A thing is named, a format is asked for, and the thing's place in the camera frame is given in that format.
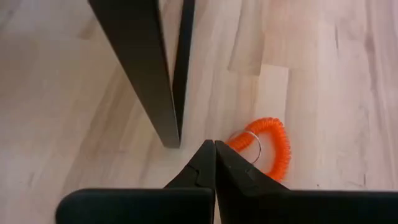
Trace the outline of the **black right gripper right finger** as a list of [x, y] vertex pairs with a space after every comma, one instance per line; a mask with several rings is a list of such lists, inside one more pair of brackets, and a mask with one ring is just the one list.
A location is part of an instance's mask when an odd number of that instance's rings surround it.
[[398, 224], [398, 192], [290, 190], [224, 142], [215, 147], [222, 224]]

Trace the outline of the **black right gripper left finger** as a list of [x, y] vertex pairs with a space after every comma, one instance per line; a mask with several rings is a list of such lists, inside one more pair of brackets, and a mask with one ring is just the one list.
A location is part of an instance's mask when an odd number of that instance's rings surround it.
[[161, 189], [81, 189], [65, 196], [56, 224], [213, 224], [216, 147], [206, 140]]

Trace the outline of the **orange coil wristband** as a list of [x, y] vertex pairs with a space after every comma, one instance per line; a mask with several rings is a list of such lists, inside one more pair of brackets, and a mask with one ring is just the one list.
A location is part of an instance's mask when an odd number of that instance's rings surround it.
[[289, 168], [291, 150], [288, 136], [284, 129], [284, 124], [273, 117], [257, 119], [248, 124], [244, 129], [233, 133], [226, 144], [236, 152], [242, 152], [249, 147], [253, 141], [258, 144], [258, 154], [251, 162], [255, 164], [262, 153], [262, 142], [259, 139], [260, 134], [267, 133], [271, 137], [274, 149], [274, 160], [269, 172], [264, 172], [271, 179], [281, 183]]

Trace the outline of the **wooden shelf riser black legs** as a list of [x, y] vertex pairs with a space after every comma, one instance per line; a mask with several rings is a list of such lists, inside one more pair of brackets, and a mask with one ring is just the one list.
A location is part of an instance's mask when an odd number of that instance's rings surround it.
[[183, 0], [169, 76], [158, 0], [88, 0], [163, 146], [182, 138], [195, 0]]

